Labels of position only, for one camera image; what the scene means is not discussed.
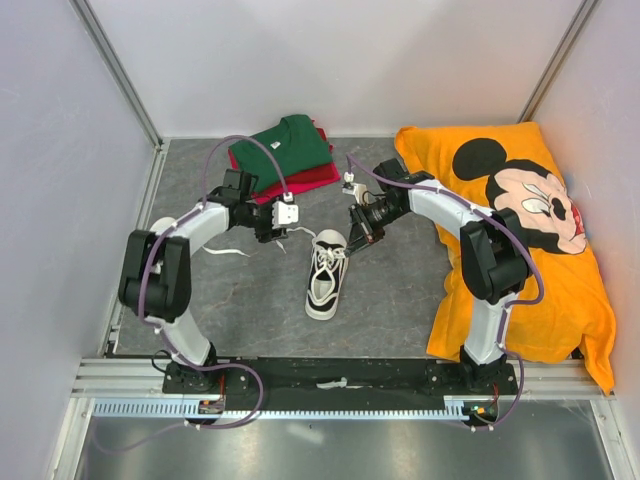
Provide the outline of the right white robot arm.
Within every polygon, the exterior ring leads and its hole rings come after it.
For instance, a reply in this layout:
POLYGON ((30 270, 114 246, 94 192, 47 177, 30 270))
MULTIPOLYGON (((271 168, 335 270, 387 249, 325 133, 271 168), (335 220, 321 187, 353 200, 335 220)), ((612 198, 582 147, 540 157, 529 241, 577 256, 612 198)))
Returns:
POLYGON ((481 207, 427 172, 408 173, 396 159, 380 163, 369 174, 381 188, 377 195, 356 182, 352 171, 344 174, 343 191, 355 199, 349 208, 351 231, 345 254, 352 256, 379 242, 385 227, 408 213, 452 234, 459 242, 464 284, 473 296, 457 377, 465 391, 483 392, 506 362, 511 309, 520 303, 526 280, 540 276, 517 214, 481 207))

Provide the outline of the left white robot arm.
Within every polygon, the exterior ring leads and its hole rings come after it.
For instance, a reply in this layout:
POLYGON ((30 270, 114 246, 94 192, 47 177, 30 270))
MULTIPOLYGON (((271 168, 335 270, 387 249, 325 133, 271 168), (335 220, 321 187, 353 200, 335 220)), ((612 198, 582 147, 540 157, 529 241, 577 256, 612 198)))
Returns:
POLYGON ((130 233, 118 287, 119 302, 162 338, 173 362, 186 368, 185 382, 208 393, 219 382, 217 353, 190 310, 192 257, 215 237, 234 227, 254 231, 261 243, 287 236, 298 222, 292 192, 259 204, 253 198, 257 177, 229 169, 220 186, 187 213, 154 230, 130 233))

